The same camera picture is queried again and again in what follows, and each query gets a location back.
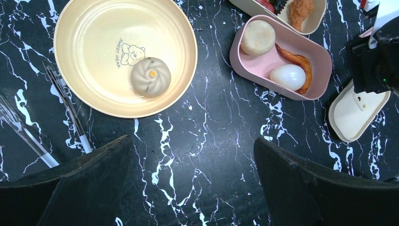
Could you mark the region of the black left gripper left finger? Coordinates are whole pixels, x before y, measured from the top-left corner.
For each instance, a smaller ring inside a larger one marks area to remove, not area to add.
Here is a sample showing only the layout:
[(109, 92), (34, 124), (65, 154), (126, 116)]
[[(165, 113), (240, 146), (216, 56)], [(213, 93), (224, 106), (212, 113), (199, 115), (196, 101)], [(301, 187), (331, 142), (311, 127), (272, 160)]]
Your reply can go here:
[(124, 135), (91, 153), (0, 184), (3, 226), (111, 226), (133, 141)]

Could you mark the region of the red sausage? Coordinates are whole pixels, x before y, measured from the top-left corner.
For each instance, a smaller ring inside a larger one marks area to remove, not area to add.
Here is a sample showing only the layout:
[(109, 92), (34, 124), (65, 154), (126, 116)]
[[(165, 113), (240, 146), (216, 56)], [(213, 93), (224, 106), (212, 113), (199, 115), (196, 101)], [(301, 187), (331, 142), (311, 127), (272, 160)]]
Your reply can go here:
[(274, 13), (274, 7), (268, 0), (255, 0), (257, 3), (262, 5), (264, 8)]

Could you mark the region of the orange chicken wing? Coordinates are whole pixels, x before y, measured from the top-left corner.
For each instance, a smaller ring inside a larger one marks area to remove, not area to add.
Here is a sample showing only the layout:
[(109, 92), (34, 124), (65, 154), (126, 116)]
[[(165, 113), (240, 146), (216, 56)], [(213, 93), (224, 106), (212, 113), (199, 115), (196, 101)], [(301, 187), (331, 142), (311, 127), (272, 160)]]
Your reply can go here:
[(312, 83), (312, 66), (310, 64), (310, 62), (308, 61), (308, 59), (302, 55), (296, 55), (293, 54), (283, 48), (281, 48), (277, 43), (275, 43), (275, 47), (277, 52), (287, 61), (301, 67), (304, 72), (305, 72), (305, 82), (304, 84), (300, 87), (299, 90), (297, 90), (296, 92), (298, 94), (305, 94), (308, 89), (311, 86)]

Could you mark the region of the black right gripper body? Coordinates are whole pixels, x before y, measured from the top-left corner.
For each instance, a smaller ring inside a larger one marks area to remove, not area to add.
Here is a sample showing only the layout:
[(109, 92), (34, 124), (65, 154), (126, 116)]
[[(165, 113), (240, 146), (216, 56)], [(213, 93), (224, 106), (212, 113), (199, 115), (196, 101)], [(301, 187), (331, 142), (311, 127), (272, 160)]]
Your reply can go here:
[(368, 37), (355, 38), (346, 44), (355, 93), (399, 94), (399, 18), (389, 21), (371, 38), (376, 48), (369, 48)]

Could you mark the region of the white steamed bao bun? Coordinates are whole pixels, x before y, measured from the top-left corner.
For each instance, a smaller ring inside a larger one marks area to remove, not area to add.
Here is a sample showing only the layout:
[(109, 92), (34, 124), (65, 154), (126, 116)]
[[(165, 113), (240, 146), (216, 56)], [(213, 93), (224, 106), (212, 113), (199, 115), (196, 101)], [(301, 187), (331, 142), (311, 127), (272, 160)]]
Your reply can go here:
[(155, 57), (146, 57), (138, 61), (131, 73), (134, 88), (147, 98), (155, 98), (165, 93), (171, 80), (171, 72), (166, 63)]

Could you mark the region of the round beige bun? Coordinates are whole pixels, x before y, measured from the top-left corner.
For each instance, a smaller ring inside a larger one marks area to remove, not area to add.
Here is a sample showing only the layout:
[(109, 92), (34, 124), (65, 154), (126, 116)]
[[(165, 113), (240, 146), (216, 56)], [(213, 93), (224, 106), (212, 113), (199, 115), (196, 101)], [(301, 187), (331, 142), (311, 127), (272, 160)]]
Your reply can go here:
[(268, 22), (253, 20), (246, 25), (240, 46), (246, 54), (258, 57), (267, 54), (275, 41), (275, 30)]

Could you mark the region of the beige lunch box lid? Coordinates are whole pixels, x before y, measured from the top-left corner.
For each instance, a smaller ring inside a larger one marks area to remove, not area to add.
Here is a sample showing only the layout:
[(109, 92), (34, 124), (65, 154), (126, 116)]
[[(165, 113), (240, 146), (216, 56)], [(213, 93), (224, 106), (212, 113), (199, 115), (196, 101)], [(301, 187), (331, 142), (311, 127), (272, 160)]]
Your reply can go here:
[(329, 108), (328, 119), (333, 131), (346, 143), (358, 140), (390, 96), (390, 91), (355, 93), (353, 81), (350, 81)]

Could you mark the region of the dark brown sea cucumber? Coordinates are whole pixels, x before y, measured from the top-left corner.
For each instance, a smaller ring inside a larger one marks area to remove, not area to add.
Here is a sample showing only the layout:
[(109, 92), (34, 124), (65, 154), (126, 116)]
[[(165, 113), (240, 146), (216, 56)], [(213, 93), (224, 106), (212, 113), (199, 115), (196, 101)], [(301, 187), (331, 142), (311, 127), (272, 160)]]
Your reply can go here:
[(270, 4), (273, 6), (273, 13), (278, 15), (286, 6), (288, 0), (269, 0)]

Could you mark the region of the white boiled egg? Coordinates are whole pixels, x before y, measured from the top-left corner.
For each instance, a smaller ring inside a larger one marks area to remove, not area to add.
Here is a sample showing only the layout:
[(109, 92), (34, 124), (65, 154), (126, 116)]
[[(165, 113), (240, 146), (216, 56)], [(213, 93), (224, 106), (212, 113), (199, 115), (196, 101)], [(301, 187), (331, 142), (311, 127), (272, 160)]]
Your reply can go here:
[(306, 74), (301, 67), (287, 64), (272, 70), (270, 80), (289, 90), (297, 91), (304, 85)]

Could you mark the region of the fried chicken piece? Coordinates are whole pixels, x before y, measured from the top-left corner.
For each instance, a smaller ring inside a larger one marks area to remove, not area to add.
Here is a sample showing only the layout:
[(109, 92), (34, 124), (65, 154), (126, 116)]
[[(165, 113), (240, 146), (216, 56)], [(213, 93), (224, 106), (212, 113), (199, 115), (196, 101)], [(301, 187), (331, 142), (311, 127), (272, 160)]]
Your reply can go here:
[(301, 32), (302, 23), (312, 13), (314, 3), (313, 0), (294, 0), (289, 4), (288, 9), (291, 26)]

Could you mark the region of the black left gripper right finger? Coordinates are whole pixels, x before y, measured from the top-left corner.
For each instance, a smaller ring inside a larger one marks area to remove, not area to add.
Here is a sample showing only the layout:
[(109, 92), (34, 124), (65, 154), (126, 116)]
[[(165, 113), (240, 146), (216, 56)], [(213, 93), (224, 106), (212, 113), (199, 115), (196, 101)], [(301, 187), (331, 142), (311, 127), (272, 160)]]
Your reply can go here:
[(399, 179), (332, 170), (259, 137), (254, 158), (275, 226), (396, 226)]

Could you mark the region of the white metal food tongs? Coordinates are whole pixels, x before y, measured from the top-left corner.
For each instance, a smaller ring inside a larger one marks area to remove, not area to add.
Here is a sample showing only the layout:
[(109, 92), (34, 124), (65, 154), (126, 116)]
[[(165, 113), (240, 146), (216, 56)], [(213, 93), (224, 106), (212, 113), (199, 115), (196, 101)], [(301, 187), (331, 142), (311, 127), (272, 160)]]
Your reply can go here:
[[(43, 61), (42, 63), (47, 76), (49, 77), (52, 85), (54, 85), (59, 95), (59, 98), (62, 100), (62, 103), (65, 106), (73, 125), (75, 126), (84, 152), (92, 152), (93, 148), (89, 144), (87, 135), (79, 120), (78, 114), (73, 107), (71, 100), (68, 98), (67, 92), (65, 91), (66, 83), (62, 79), (59, 70), (53, 64), (47, 63), (45, 61)], [(4, 97), (3, 94), (0, 95), (0, 119), (6, 122), (15, 131), (15, 133), (39, 156), (39, 158), (49, 168), (53, 168), (59, 165), (58, 160), (56, 160), (50, 154), (50, 152), (48, 152), (45, 147), (36, 139), (36, 137), (27, 129), (25, 124), (19, 118), (19, 115), (16, 113), (15, 108), (11, 105), (7, 98)]]

